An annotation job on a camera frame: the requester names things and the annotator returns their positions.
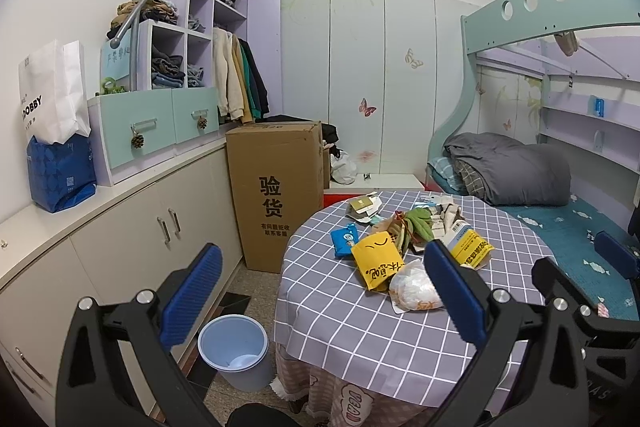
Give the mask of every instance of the blue mattress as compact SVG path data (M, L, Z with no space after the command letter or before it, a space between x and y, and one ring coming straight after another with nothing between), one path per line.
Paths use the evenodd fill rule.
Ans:
M431 172L431 177L448 194L460 195L437 172ZM565 206L498 208L536 232L556 256L558 266L593 302L598 304L601 299L604 300L610 317L638 320L636 302L629 282L596 253L590 239L604 230L623 245L638 248L638 242L626 230L576 196L572 196ZM602 267L604 273L601 273L599 267Z

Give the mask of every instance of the blue snack bag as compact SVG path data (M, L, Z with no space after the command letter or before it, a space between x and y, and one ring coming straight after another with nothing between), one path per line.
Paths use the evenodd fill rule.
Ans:
M351 247L358 242L358 229L350 223L346 229L334 230L331 239L334 242L335 256L346 257L351 255Z

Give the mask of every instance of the blue paper bag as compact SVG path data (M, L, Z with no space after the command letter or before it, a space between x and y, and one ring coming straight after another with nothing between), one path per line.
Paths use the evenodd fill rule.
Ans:
M95 194L91 145L79 134L52 145L32 137L27 146L27 168L31 199L49 212L71 208Z

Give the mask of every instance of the gray comforter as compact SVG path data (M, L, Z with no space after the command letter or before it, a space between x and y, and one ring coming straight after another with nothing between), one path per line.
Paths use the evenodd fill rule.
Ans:
M444 149L482 177L491 204L569 202L571 172L562 153L548 144L524 145L490 132L450 136Z

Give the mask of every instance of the trash bin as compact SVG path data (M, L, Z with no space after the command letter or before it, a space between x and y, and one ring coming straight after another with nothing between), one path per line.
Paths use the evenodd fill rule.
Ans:
M249 393L274 378L268 347L262 325L245 315L222 315L204 326L198 337L202 359L233 387Z

